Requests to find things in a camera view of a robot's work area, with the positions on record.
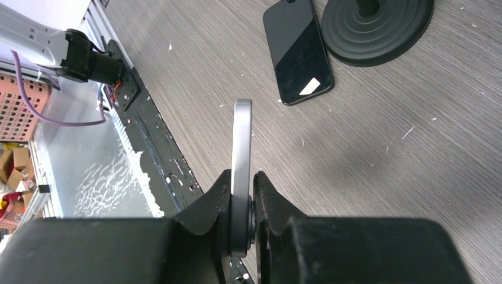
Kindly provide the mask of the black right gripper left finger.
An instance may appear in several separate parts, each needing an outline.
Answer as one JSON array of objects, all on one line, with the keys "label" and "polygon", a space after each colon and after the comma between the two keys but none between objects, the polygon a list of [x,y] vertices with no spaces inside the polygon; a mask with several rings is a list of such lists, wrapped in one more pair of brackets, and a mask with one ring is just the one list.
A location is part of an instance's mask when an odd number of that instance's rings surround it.
[{"label": "black right gripper left finger", "polygon": [[38,218],[1,253],[2,283],[227,283],[229,170],[171,218]]}]

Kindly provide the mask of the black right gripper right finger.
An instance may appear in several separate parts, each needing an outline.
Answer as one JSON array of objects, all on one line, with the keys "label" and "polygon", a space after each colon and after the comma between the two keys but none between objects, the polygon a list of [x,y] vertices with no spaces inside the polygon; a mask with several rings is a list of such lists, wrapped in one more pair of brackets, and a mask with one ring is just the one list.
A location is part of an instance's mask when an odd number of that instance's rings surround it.
[{"label": "black right gripper right finger", "polygon": [[452,239],[422,218],[310,217],[253,178],[259,283],[471,283]]}]

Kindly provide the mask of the white-edged smartphone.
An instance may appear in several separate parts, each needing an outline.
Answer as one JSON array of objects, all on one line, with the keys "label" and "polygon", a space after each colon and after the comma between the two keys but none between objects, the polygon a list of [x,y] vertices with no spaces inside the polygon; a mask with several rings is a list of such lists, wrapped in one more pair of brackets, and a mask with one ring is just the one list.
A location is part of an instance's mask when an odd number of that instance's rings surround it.
[{"label": "white-edged smartphone", "polygon": [[252,143],[252,100],[234,105],[231,155],[229,253],[246,257],[252,240],[252,206],[249,194]]}]

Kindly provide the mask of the small black smartphone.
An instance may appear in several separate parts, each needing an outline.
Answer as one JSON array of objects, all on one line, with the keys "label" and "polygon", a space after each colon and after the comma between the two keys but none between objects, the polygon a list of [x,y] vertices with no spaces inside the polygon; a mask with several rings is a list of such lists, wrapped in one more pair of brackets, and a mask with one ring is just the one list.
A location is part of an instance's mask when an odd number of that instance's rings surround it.
[{"label": "small black smartphone", "polygon": [[330,60],[311,1],[279,1],[263,13],[263,25],[284,105],[333,89]]}]

